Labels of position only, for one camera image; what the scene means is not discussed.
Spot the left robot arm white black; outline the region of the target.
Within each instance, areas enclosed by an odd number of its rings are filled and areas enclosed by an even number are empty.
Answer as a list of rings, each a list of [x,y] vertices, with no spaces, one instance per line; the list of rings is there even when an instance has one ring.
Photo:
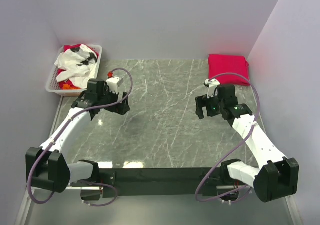
[[[66,156],[84,128],[104,109],[125,115],[129,110],[127,92],[119,99],[123,78],[90,79],[87,89],[72,103],[67,117],[39,148],[31,147],[25,155],[27,187],[62,193],[69,184],[83,180],[96,185],[100,169],[96,162],[80,160],[68,164]]]

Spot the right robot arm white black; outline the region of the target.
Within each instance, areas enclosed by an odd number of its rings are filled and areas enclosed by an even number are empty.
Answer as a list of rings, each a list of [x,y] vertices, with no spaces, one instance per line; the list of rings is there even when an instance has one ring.
[[[257,123],[257,116],[246,104],[240,104],[233,84],[220,84],[216,79],[206,80],[206,95],[198,96],[196,115],[204,118],[222,116],[242,137],[252,152],[258,166],[252,167],[239,159],[223,159],[216,168],[220,169],[222,183],[230,185],[239,181],[253,188],[264,203],[296,194],[299,178],[299,164],[295,158],[287,158],[271,142]]]

